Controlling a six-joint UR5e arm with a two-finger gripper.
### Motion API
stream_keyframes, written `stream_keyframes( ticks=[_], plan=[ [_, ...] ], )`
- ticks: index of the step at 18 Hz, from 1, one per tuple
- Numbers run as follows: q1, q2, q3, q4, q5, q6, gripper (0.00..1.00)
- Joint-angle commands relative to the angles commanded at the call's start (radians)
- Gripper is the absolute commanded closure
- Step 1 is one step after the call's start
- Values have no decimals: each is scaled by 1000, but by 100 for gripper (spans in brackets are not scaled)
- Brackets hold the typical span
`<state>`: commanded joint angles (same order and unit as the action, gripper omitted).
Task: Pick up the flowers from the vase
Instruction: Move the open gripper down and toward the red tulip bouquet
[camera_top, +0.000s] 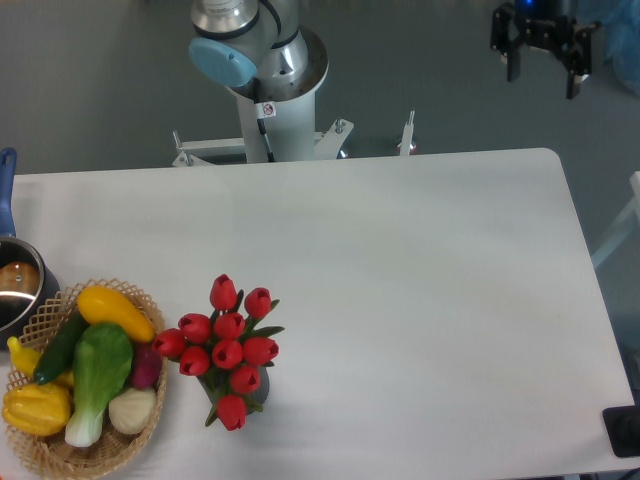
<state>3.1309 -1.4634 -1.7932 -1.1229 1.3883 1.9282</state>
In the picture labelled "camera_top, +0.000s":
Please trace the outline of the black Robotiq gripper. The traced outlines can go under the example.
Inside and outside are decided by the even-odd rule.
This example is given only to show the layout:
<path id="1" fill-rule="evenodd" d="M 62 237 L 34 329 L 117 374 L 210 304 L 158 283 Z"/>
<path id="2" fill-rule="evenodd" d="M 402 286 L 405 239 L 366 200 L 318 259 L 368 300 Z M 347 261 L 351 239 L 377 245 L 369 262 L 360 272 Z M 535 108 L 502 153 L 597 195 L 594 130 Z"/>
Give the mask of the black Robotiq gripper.
<path id="1" fill-rule="evenodd" d="M 503 3 L 492 13 L 490 47 L 501 54 L 508 82 L 520 75 L 519 49 L 526 45 L 562 54 L 568 72 L 566 98 L 575 98 L 582 83 L 592 74 L 592 36 L 602 27 L 599 21 L 576 24 L 578 2 L 574 0 L 527 0 Z M 513 22 L 516 36 L 510 37 Z"/>

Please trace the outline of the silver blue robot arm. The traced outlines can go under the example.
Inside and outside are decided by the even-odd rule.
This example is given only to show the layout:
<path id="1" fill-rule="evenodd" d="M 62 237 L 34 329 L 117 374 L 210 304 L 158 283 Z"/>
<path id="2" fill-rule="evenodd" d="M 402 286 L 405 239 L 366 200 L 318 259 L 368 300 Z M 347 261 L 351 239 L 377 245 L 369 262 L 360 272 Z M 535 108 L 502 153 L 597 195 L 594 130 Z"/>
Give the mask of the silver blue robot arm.
<path id="1" fill-rule="evenodd" d="M 489 45 L 500 53 L 509 81 L 520 72 L 519 50 L 553 55 L 567 72 L 574 98 L 592 72 L 592 35 L 598 21 L 581 24 L 575 1 L 507 1 L 492 13 Z M 255 103 L 287 101 L 313 92 L 325 80 L 328 55 L 299 21 L 296 1 L 196 1 L 191 62 L 210 80 Z"/>

